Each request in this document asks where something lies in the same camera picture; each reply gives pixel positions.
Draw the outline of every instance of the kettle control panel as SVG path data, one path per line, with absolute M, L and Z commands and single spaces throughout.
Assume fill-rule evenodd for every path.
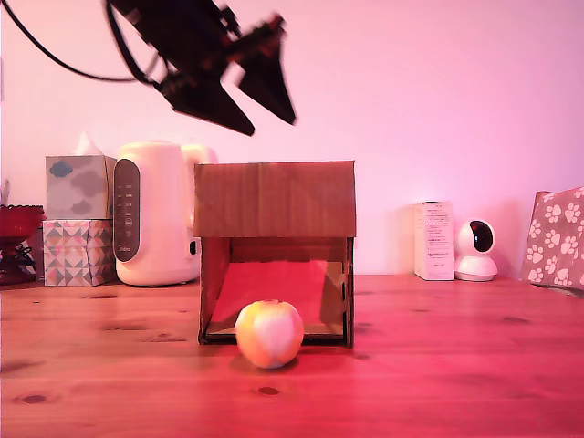
M 140 246 L 140 171 L 128 159 L 118 160 L 113 172 L 113 251 L 130 261 Z

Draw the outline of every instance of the kettle handle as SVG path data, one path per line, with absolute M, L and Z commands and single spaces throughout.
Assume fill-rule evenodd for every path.
M 200 144 L 184 144 L 181 146 L 182 159 L 186 166 L 186 184 L 184 185 L 184 197 L 186 206 L 185 220 L 187 229 L 194 233 L 194 166 L 199 163 L 216 162 L 212 151 Z

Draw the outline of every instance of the cloud pattern tissue box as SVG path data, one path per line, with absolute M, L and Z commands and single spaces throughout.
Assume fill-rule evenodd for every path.
M 46 157 L 47 220 L 111 219 L 115 165 L 104 155 Z
M 98 286 L 117 279 L 111 220 L 45 221 L 46 286 Z

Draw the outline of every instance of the geometric pattern tissue box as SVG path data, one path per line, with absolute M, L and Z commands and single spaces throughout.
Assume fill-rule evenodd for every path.
M 116 280 L 113 221 L 43 222 L 46 286 L 98 286 Z

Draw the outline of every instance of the white box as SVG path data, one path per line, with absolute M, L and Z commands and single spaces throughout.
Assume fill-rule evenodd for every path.
M 453 205 L 414 206 L 413 272 L 424 280 L 454 280 Z

